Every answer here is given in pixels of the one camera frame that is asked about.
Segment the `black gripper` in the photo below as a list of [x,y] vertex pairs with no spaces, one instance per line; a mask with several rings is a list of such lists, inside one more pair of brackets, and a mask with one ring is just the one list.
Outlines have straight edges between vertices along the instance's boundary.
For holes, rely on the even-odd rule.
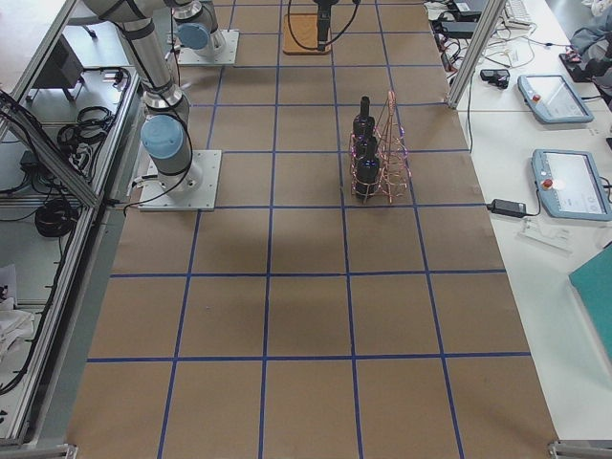
[[331,19],[332,8],[337,0],[315,0],[317,5],[317,50],[325,51],[332,43]]

